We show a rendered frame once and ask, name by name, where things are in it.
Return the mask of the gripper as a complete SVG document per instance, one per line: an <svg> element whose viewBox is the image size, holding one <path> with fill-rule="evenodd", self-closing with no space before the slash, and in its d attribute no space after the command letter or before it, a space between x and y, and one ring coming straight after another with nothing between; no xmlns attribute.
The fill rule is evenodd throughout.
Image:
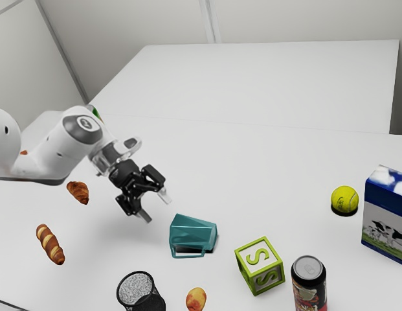
<svg viewBox="0 0 402 311"><path fill-rule="evenodd" d="M172 202L164 183L166 178L152 165L146 165L140 170L137 164L131 160L117 163L109 173L109 180L114 186L122 191L115 200L128 216L136 216L143 219L147 224L152 221L150 215L142 208L141 198L146 184L146 178L151 181L153 192L165 203Z"/></svg>

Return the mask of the teal faceted mug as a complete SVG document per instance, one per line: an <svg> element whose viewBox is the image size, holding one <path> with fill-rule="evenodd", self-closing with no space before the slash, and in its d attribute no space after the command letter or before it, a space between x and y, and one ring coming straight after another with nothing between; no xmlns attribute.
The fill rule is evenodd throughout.
<svg viewBox="0 0 402 311"><path fill-rule="evenodd" d="M169 246L175 259L204 257L214 251L218 227L213 222L177 213L170 224Z"/></svg>

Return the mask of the brown croissant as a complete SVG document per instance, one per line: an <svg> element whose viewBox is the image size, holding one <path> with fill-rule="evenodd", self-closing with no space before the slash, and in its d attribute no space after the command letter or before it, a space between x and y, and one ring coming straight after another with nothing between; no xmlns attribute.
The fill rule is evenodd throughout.
<svg viewBox="0 0 402 311"><path fill-rule="evenodd" d="M89 189L84 182L70 181L66 185L69 193L81 204L87 205L89 202Z"/></svg>

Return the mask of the green and red object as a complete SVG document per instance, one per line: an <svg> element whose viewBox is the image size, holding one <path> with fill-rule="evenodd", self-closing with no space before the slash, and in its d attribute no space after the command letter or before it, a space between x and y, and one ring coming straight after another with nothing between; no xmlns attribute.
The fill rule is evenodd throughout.
<svg viewBox="0 0 402 311"><path fill-rule="evenodd" d="M103 123L103 119L101 118L98 110L93 105L88 105L87 109L101 122Z"/></svg>

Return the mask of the black mesh pen holder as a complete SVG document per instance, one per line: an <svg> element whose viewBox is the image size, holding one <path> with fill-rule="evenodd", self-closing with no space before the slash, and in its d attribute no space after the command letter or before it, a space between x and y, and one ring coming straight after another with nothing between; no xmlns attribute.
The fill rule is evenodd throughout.
<svg viewBox="0 0 402 311"><path fill-rule="evenodd" d="M166 311L166 302L146 271L127 274L119 282L116 296L126 311Z"/></svg>

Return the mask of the brown bread loaf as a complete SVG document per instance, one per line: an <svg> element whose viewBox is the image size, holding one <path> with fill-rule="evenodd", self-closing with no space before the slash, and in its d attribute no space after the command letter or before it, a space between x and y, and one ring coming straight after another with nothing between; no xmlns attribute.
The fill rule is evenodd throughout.
<svg viewBox="0 0 402 311"><path fill-rule="evenodd" d="M65 255L61 248L58 239L54 233L45 224L40 224L36 228L36 236L40 241L43 250L48 258L57 265L62 265L65 262Z"/></svg>

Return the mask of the yellow red peach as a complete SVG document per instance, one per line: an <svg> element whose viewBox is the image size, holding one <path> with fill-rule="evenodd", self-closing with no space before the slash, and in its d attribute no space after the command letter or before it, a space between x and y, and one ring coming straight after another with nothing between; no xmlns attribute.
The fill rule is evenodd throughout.
<svg viewBox="0 0 402 311"><path fill-rule="evenodd" d="M204 289L200 287L192 288L186 296L186 307L188 311L203 311L207 301Z"/></svg>

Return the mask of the green letter block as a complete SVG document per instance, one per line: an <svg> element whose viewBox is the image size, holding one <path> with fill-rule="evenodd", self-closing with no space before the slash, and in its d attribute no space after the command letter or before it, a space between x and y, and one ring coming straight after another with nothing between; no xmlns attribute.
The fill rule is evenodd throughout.
<svg viewBox="0 0 402 311"><path fill-rule="evenodd" d="M253 296L285 282L284 263L266 236L234 250L238 269Z"/></svg>

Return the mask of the black printed drink can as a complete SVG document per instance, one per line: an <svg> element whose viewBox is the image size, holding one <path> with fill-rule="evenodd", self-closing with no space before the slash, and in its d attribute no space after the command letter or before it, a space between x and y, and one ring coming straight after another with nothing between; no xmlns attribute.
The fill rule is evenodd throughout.
<svg viewBox="0 0 402 311"><path fill-rule="evenodd" d="M291 266L295 311L328 311L326 268L314 256L298 257Z"/></svg>

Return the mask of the yellow tennis ball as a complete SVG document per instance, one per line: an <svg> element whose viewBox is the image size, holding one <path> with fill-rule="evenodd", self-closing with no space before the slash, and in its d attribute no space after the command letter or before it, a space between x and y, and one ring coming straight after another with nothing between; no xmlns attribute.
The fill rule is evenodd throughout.
<svg viewBox="0 0 402 311"><path fill-rule="evenodd" d="M359 195L357 191L347 185L337 187L331 193L331 209L341 216L351 216L358 210Z"/></svg>

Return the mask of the blue white milk carton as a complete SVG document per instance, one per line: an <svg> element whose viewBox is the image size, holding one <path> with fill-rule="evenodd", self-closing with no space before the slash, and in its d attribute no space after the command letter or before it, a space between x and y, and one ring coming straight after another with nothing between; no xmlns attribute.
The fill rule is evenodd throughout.
<svg viewBox="0 0 402 311"><path fill-rule="evenodd" d="M380 165L366 180L361 244L402 265L402 172Z"/></svg>

